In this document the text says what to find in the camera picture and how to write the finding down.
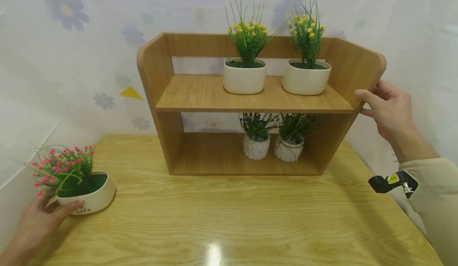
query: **two-tier wooden shelf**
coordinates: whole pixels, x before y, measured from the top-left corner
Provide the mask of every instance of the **two-tier wooden shelf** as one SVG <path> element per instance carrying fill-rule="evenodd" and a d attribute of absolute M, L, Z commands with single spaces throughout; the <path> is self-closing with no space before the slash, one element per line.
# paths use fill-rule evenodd
<path fill-rule="evenodd" d="M 320 56 L 332 66 L 325 91 L 293 95 L 281 76 L 268 76 L 259 94 L 236 95 L 222 75 L 175 74 L 172 56 L 237 57 L 229 36 L 162 33 L 138 50 L 137 64 L 171 175 L 321 175 L 360 112 L 356 89 L 372 89 L 385 71 L 383 55 L 339 38 L 322 38 Z M 290 37 L 275 37 L 260 58 L 298 58 Z M 245 157 L 240 133 L 184 133 L 181 112 L 309 113 L 321 123 L 295 163 L 274 155 Z"/>

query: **potted plant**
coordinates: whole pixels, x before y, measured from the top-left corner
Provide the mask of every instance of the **potted plant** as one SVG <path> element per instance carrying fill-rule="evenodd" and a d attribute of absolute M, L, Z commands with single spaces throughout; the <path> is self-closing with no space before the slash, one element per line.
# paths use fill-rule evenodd
<path fill-rule="evenodd" d="M 240 125 L 245 131 L 243 152 L 253 160 L 265 158 L 270 146 L 269 131 L 278 125 L 278 116 L 260 113 L 239 114 Z"/>
<path fill-rule="evenodd" d="M 266 44 L 274 36 L 286 27 L 287 21 L 266 39 L 267 28 L 261 23 L 262 8 L 260 4 L 257 10 L 253 4 L 253 15 L 248 21 L 245 21 L 245 10 L 242 10 L 242 2 L 235 1 L 237 15 L 234 12 L 232 3 L 232 15 L 234 25 L 229 24 L 229 17 L 226 8 L 226 19 L 228 22 L 228 33 L 232 42 L 239 52 L 239 58 L 228 58 L 224 61 L 223 68 L 223 85 L 227 92 L 235 94 L 256 94 L 264 88 L 266 78 L 266 64 L 264 61 L 257 59 L 259 52 L 264 49 Z"/>
<path fill-rule="evenodd" d="M 298 95 L 321 94 L 331 74 L 331 65 L 317 61 L 324 25 L 320 24 L 317 0 L 302 4 L 304 14 L 293 14 L 289 23 L 293 45 L 301 59 L 290 59 L 283 74 L 283 89 Z"/>
<path fill-rule="evenodd" d="M 314 116 L 304 113 L 282 113 L 280 116 L 274 154 L 282 161 L 297 161 L 304 148 L 305 135 L 318 130 L 319 124 Z"/>
<path fill-rule="evenodd" d="M 54 196 L 61 205 L 83 200 L 84 206 L 72 215 L 98 212 L 110 204 L 115 196 L 115 185 L 108 173 L 93 172 L 92 146 L 79 149 L 45 147 L 37 151 L 39 163 L 33 162 L 35 187 L 46 185 L 53 191 L 38 195 Z"/>

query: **wooden desk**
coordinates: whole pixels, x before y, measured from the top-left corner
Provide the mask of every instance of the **wooden desk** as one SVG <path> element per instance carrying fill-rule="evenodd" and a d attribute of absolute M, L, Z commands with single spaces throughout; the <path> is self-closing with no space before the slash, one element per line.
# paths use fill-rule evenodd
<path fill-rule="evenodd" d="M 95 161 L 116 197 L 66 219 L 46 266 L 442 265 L 345 143 L 321 177 L 170 176 L 156 136 L 106 136 Z"/>

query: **fabric backdrop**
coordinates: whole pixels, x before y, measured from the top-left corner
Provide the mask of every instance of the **fabric backdrop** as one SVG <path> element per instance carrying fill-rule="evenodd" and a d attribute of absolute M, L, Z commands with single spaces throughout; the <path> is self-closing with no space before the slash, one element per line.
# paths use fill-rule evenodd
<path fill-rule="evenodd" d="M 95 144 L 109 133 L 156 133 L 136 69 L 138 47 L 163 31 L 224 33 L 234 0 L 0 0 L 0 250 L 35 195 L 23 163 L 42 144 Z M 274 31 L 302 0 L 265 3 Z M 326 36 L 383 53 L 383 76 L 413 95 L 416 124 L 458 163 L 458 0 L 319 0 Z M 222 58 L 174 58 L 177 72 L 221 73 Z M 281 74 L 284 60 L 268 61 Z M 237 114 L 184 113 L 188 132 L 239 132 Z M 397 162 L 373 122 L 347 136 L 374 173 Z M 411 214 L 404 195 L 395 199 Z"/>

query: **white ceramic pot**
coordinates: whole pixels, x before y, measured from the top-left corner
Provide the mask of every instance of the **white ceramic pot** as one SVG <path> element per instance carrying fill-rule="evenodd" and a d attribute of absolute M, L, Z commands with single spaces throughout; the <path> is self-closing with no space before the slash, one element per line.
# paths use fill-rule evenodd
<path fill-rule="evenodd" d="M 274 154 L 282 161 L 297 161 L 303 148 L 304 142 L 300 144 L 289 144 L 278 136 L 274 146 Z"/>
<path fill-rule="evenodd" d="M 331 74 L 331 65 L 324 61 L 317 61 L 327 69 L 314 70 L 293 67 L 290 63 L 302 62 L 300 59 L 290 59 L 283 73 L 283 89 L 298 95 L 318 95 L 326 88 L 326 83 Z"/>
<path fill-rule="evenodd" d="M 257 142 L 248 138 L 247 134 L 245 134 L 245 137 L 243 138 L 243 152 L 252 160 L 260 160 L 265 158 L 267 152 L 269 151 L 269 146 L 270 135 L 267 137 L 267 140 L 262 142 Z"/>
<path fill-rule="evenodd" d="M 229 61 L 242 61 L 240 58 L 228 58 L 224 61 L 223 85 L 227 92 L 235 94 L 256 94 L 264 88 L 266 79 L 266 64 L 256 59 L 256 62 L 264 64 L 259 68 L 236 68 L 226 65 Z"/>
<path fill-rule="evenodd" d="M 113 197 L 115 196 L 115 183 L 111 177 L 106 172 L 93 172 L 92 175 L 106 175 L 107 179 L 101 188 L 94 191 L 91 194 L 85 194 L 84 196 L 73 196 L 73 197 L 57 197 L 57 201 L 60 205 L 64 206 L 75 200 L 84 200 L 84 206 L 78 209 L 75 212 L 72 212 L 71 215 L 84 215 L 92 214 L 93 212 L 98 212 L 106 208 Z"/>

